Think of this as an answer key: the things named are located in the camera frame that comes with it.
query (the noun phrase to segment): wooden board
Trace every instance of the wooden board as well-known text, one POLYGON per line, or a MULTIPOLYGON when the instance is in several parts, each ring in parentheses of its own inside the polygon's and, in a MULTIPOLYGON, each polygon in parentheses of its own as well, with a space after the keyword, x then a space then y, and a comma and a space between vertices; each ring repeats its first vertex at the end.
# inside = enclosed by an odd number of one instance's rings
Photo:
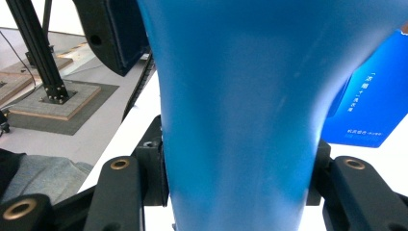
POLYGON ((75 90, 77 93, 62 105, 41 102, 40 99, 46 97, 45 90, 37 90, 26 99, 11 107, 10 112, 25 116, 68 121, 101 91, 101 88, 95 85, 69 83, 65 83, 65 85, 68 90, 75 90))
POLYGON ((33 80, 30 76, 0 76, 0 105, 15 96, 33 80))
MULTIPOLYGON (((57 65, 57 69, 60 70, 66 67, 69 64, 72 64, 72 59, 68 58, 54 58, 55 64, 57 65)), ((36 68, 32 68, 27 60, 23 60, 23 62, 29 67, 31 73, 33 73, 34 78, 40 80, 38 71, 36 68)), ((8 67, 0 70, 0 76, 30 76, 30 72, 28 72, 27 68, 21 63, 18 62, 16 64, 9 65, 8 67)))

